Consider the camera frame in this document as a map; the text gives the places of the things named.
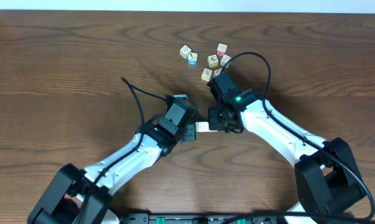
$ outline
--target wooden table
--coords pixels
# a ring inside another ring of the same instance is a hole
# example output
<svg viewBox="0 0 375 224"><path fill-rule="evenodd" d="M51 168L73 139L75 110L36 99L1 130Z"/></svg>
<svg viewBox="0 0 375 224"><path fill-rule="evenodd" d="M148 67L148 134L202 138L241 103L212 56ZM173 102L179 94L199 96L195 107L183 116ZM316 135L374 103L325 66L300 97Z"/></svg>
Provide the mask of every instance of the wooden table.
<svg viewBox="0 0 375 224"><path fill-rule="evenodd" d="M375 15L0 11L0 223L25 223L55 173L93 164L140 125L120 81L157 95L188 94L207 116L200 79L219 42L256 51L273 68L269 100L329 140L348 141L375 197ZM187 44L198 66L179 55ZM255 57L229 69L242 89L264 88ZM139 94L145 115L163 102ZM259 137L202 133L116 194L115 208L249 212L297 201L291 165ZM369 212L364 199L350 209Z"/></svg>

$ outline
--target small cube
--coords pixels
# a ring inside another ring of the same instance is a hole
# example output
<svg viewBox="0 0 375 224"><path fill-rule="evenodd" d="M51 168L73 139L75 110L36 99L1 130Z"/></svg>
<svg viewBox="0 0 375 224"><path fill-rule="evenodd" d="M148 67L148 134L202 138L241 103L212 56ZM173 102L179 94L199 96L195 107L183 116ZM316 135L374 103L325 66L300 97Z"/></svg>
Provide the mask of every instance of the small cube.
<svg viewBox="0 0 375 224"><path fill-rule="evenodd" d="M224 55L224 56L222 57L222 59L221 59L221 65L222 65L222 66L225 66L226 62L228 62L230 59L231 59L230 56L228 56L228 55Z"/></svg>
<svg viewBox="0 0 375 224"><path fill-rule="evenodd" d="M219 44L217 49L217 55L224 56L226 52L227 45L226 44Z"/></svg>
<svg viewBox="0 0 375 224"><path fill-rule="evenodd" d="M217 55L208 56L208 60L207 61L208 61L208 65L210 66L210 68L216 67L219 64Z"/></svg>
<svg viewBox="0 0 375 224"><path fill-rule="evenodd" d="M221 70L222 70L221 68L214 70L214 78L221 74Z"/></svg>
<svg viewBox="0 0 375 224"><path fill-rule="evenodd" d="M185 59L188 59L188 55L190 52L192 52L192 49L190 49L190 47L188 47L187 45L183 46L181 50L179 51L181 56Z"/></svg>
<svg viewBox="0 0 375 224"><path fill-rule="evenodd" d="M187 63L190 65L197 65L197 53L190 52L187 55Z"/></svg>
<svg viewBox="0 0 375 224"><path fill-rule="evenodd" d="M204 71L202 71L201 79L209 82L211 79L211 75L212 75L212 70L205 68Z"/></svg>

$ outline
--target black cable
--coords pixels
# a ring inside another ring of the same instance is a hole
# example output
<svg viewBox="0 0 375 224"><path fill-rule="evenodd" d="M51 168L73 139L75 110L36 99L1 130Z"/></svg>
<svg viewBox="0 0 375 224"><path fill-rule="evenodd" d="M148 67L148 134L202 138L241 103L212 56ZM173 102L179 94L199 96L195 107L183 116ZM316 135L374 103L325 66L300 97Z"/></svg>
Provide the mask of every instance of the black cable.
<svg viewBox="0 0 375 224"><path fill-rule="evenodd" d="M155 98L158 98L158 99L160 99L160 100L164 100L165 102L167 102L167 100L166 100L165 98L161 97L161 96L154 95L154 94L152 94L152 93L148 93L148 92L146 92L146 91L144 91L144 90L139 89L138 87L136 87L136 86L134 86L134 85L132 85L132 84L129 84L129 85L131 85L132 88L138 90L138 91L141 92L141 93L144 93L144 94L146 94L146 95L149 95L149 96L152 96L152 97L155 97Z"/></svg>
<svg viewBox="0 0 375 224"><path fill-rule="evenodd" d="M139 138L139 141L138 143L129 151L127 152L126 154L122 155L120 158L116 159L115 161L113 161L111 164L109 164L108 166L106 166L106 168L104 168L100 173L99 175L96 177L95 181L93 181L92 183L92 186L89 190L89 192L86 194L83 202L82 202L82 205L81 205L81 209L80 209L80 213L77 215L76 217L76 223L79 224L80 221L81 221L81 217L83 216L82 213L85 211L85 207L86 207L86 204L88 203L88 200L89 200L89 197L93 194L93 191L95 190L95 186L96 184L98 183L98 181L107 173L108 170L110 170L110 168L112 168L115 164L119 163L121 160L123 160L124 158L126 158L127 156L129 156L130 154L132 154L133 152L135 152L139 146L141 145L142 141L143 141L143 136L145 135L145 132L146 132L146 125L145 125L145 116L143 114L143 110L142 110L142 106L139 102L139 99L138 99L138 96L136 95L135 91L133 91L133 89L136 89L144 94L147 94L149 96L153 96L155 98L159 98L161 100L164 100L166 101L166 99L160 97L160 96L156 96L154 94L151 94L151 93L148 93L146 91L143 91L133 85L131 85L128 80L124 77L121 77L121 80L123 82L125 82L128 87L130 88L131 92L132 92L132 95L133 97L135 98L135 101L136 101L136 104L138 105L138 108L139 108L139 113L140 113L140 118L141 118L141 122L142 122L142 125L141 125L141 131L140 131L140 138ZM158 114L157 115L154 115L149 121L153 121L155 119L158 118Z"/></svg>
<svg viewBox="0 0 375 224"><path fill-rule="evenodd" d="M225 130L226 133L233 132L233 133L236 133L236 134L242 134L243 131L244 131L244 129L240 129L240 131L236 131L234 129L226 129Z"/></svg>
<svg viewBox="0 0 375 224"><path fill-rule="evenodd" d="M320 218L323 220L341 220L346 222L352 223L363 223L363 224L375 224L375 221L370 220L363 220L360 218L353 218L353 217L344 217L341 215L329 215L329 214L322 214L322 213L313 213L313 212L284 212L278 210L262 210L262 211L254 211L252 213L247 213L244 215L238 215L236 217L230 218L221 224L230 224L232 222L236 222L237 220L246 219L246 218L253 218L253 217L310 217L310 218Z"/></svg>
<svg viewBox="0 0 375 224"><path fill-rule="evenodd" d="M264 56L262 56L262 55L260 55L258 53L255 53L255 52L243 52L243 53L240 53L240 54L232 57L228 62L226 62L226 64L224 65L224 67L221 70L221 73L224 72L226 66L228 64L230 64L234 59L236 59L237 57L240 57L242 55L248 55L248 54L260 57L265 62L265 64L268 67L268 80L267 80L267 84L266 84L266 86L265 86L265 88L263 90L263 96L262 96L262 106L263 106L263 109L265 110L267 116L270 117L270 118L272 118L277 124L279 124L282 128L286 129L288 132L292 133L299 140L303 141L303 143L307 143L308 145L314 147L316 150L320 151L322 154L324 154L325 156L327 156L329 159L331 159L337 165L341 166L343 169L345 169L346 171L348 171L354 177L354 179L357 181L357 183L360 185L360 187L363 189L363 191L365 191L365 194L368 196L368 199L369 199L369 202L370 202L370 214L367 217L365 217L365 218L360 218L360 220L370 220L370 219L372 219L373 216L374 216L374 214L375 214L375 202L374 202L372 194L370 193L370 190L364 184L364 182L350 168L348 168L348 166L344 162L341 162L339 159L335 158L335 156L331 155L329 152L326 152L322 147L320 147L320 146L316 145L315 143L309 141L305 136L302 136L301 134L296 133L294 130L292 130L291 128L289 128L287 125L283 124L281 121L279 121L277 118L275 118L273 116L272 112L270 112L268 110L268 108L266 107L265 100L266 100L266 96L267 96L267 92L268 92L268 87L269 87L269 83L270 83L270 78L271 78L271 69L270 69L270 65L269 65L268 60Z"/></svg>

